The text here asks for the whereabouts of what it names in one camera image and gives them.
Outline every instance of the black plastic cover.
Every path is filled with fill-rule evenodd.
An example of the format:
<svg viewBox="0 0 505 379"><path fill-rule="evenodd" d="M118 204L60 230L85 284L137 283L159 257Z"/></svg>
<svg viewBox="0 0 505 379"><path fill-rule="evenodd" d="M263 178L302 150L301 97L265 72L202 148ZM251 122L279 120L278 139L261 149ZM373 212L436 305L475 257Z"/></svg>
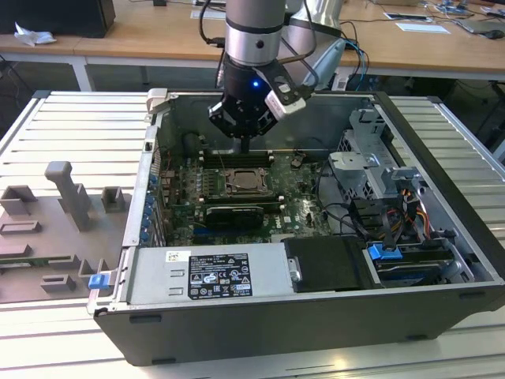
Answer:
<svg viewBox="0 0 505 379"><path fill-rule="evenodd" d="M298 261L301 281L295 292L354 291L374 288L363 249L357 238L321 236L288 238L286 255Z"/></svg>

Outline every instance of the motherboard chip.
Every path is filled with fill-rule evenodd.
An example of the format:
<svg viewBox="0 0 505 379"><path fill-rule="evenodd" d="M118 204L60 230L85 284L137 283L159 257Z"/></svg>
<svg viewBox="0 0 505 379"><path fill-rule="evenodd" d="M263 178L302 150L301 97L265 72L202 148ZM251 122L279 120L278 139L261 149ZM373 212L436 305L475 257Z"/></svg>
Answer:
<svg viewBox="0 0 505 379"><path fill-rule="evenodd" d="M226 192L229 194L266 193L268 188L265 175L263 168L226 170Z"/></svg>

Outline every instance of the motherboard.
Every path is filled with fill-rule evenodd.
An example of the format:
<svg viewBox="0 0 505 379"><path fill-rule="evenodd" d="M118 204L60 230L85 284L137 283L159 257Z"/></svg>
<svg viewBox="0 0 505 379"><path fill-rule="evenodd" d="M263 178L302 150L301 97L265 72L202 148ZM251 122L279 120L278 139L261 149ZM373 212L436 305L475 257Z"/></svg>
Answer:
<svg viewBox="0 0 505 379"><path fill-rule="evenodd" d="M322 163L299 152L173 157L162 167L168 246L331 234L315 195Z"/></svg>

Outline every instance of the laptop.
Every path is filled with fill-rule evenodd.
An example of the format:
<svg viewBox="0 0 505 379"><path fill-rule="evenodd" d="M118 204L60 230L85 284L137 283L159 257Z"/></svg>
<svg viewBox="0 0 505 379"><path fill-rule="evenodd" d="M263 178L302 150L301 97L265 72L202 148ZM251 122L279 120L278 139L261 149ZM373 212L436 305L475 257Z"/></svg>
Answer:
<svg viewBox="0 0 505 379"><path fill-rule="evenodd" d="M505 23L496 21L476 21L476 20L457 20L459 25L473 34L482 34L491 30L501 30L505 33Z"/></svg>

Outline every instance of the black box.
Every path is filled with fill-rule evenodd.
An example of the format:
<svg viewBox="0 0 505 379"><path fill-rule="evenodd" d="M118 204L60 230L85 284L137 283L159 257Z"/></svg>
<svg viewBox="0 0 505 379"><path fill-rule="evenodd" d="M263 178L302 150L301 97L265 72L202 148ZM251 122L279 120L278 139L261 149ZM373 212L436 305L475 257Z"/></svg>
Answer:
<svg viewBox="0 0 505 379"><path fill-rule="evenodd" d="M56 35L103 38L114 23L112 0L1 0L0 33L22 28Z"/></svg>

